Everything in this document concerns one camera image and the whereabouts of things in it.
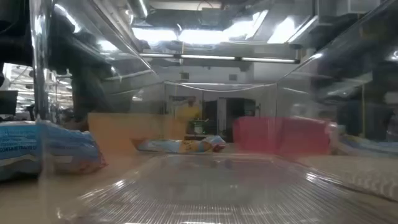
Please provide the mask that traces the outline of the black monitor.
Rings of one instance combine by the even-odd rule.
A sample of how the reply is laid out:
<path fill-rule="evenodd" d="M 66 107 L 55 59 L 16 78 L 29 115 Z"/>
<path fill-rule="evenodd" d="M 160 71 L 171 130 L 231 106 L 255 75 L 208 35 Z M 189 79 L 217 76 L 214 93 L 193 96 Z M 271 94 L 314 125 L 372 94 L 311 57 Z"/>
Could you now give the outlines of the black monitor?
<path fill-rule="evenodd" d="M 15 115 L 18 91 L 0 90 L 0 114 Z"/>

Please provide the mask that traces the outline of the red translucent bin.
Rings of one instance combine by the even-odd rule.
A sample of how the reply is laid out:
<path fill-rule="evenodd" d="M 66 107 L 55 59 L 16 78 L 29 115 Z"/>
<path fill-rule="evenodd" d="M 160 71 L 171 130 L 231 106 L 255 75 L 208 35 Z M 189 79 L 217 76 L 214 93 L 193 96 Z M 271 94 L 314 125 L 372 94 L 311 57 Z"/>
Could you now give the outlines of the red translucent bin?
<path fill-rule="evenodd" d="M 330 153 L 328 123 L 294 117 L 240 117 L 233 123 L 233 141 L 245 154 L 298 157 Z"/>

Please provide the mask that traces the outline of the long ceiling tube light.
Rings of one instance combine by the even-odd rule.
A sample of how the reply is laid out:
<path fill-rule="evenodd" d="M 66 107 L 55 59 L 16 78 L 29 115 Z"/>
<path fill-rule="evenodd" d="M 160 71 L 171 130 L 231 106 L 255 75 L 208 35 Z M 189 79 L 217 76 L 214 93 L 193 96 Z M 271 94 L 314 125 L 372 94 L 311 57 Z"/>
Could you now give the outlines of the long ceiling tube light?
<path fill-rule="evenodd" d="M 227 61 L 239 61 L 239 62 L 287 63 L 287 64 L 300 63 L 300 60 L 298 59 L 288 59 L 288 58 L 259 58 L 259 57 L 233 57 L 233 56 L 217 56 L 217 55 L 153 54 L 153 53 L 141 53 L 140 56 L 144 58 L 227 60 Z"/>

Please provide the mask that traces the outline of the silver ceiling duct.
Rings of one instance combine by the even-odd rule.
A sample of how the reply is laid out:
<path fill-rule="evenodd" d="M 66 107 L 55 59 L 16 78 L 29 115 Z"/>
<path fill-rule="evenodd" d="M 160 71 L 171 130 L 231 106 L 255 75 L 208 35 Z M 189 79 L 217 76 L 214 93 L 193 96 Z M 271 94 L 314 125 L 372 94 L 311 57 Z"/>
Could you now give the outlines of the silver ceiling duct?
<path fill-rule="evenodd" d="M 146 0 L 127 0 L 135 17 L 145 19 L 149 14 L 149 6 Z"/>

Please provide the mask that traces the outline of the clear plastic container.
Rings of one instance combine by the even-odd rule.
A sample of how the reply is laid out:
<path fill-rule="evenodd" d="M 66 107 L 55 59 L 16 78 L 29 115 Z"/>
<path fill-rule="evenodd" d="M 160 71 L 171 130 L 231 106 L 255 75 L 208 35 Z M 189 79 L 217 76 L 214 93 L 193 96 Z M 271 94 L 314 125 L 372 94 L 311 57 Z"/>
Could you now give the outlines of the clear plastic container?
<path fill-rule="evenodd" d="M 203 131 L 205 101 L 247 98 L 254 117 L 326 121 L 326 156 L 354 156 L 338 148 L 344 134 L 398 142 L 398 0 L 146 0 L 145 19 L 127 0 L 60 1 L 72 32 L 93 35 L 110 66 L 100 76 L 112 106 L 105 113 L 176 118 L 195 98 L 201 118 L 181 140 L 200 141 L 218 136 Z M 89 132 L 88 116 L 73 115 L 71 73 L 45 80 L 50 118 L 37 122 Z M 245 154 L 226 142 L 220 152 L 104 155 L 96 172 L 58 174 L 46 154 L 40 193 L 51 224 L 398 224 L 398 202 L 338 183 L 299 157 Z"/>

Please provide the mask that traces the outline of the dark open cabinet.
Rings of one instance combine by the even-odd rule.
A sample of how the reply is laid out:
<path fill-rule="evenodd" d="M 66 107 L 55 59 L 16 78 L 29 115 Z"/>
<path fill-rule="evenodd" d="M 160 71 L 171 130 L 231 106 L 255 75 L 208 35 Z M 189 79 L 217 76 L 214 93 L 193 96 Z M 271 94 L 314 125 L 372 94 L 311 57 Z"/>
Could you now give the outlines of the dark open cabinet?
<path fill-rule="evenodd" d="M 256 115 L 256 101 L 247 98 L 218 98 L 205 101 L 203 131 L 219 135 L 226 142 L 234 142 L 233 126 L 240 117 Z"/>

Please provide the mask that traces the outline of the person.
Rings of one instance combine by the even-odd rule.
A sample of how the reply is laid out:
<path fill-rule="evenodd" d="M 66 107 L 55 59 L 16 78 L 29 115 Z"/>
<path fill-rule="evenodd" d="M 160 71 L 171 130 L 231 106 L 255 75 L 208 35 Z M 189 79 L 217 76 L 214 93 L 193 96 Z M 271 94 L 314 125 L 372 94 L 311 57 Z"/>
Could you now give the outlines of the person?
<path fill-rule="evenodd" d="M 188 98 L 187 102 L 176 110 L 175 115 L 180 122 L 186 125 L 186 133 L 194 134 L 193 120 L 201 118 L 201 108 L 196 104 L 195 98 Z"/>

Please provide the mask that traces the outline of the blue purple Quaker granola bar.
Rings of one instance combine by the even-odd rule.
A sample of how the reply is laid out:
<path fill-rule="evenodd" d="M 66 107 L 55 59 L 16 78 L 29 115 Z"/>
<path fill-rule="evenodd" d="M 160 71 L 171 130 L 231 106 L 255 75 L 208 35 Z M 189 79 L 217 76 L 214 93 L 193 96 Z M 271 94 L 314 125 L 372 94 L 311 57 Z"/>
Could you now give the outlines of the blue purple Quaker granola bar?
<path fill-rule="evenodd" d="M 220 152 L 226 147 L 226 142 L 220 136 L 210 136 L 200 141 L 174 139 L 131 139 L 131 143 L 138 151 L 175 154 Z"/>

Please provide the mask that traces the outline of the blue-wrapped granola bar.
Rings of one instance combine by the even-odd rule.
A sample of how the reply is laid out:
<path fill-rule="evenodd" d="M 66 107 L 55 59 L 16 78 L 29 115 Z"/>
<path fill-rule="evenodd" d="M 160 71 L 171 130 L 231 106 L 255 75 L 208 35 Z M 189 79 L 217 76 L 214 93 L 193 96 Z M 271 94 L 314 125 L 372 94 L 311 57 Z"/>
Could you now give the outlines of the blue-wrapped granola bar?
<path fill-rule="evenodd" d="M 398 157 L 398 142 L 377 142 L 346 134 L 339 136 L 338 148 L 354 156 Z"/>
<path fill-rule="evenodd" d="M 68 130 L 45 121 L 0 123 L 0 182 L 39 175 L 46 154 L 58 174 L 88 174 L 106 166 L 88 131 Z"/>

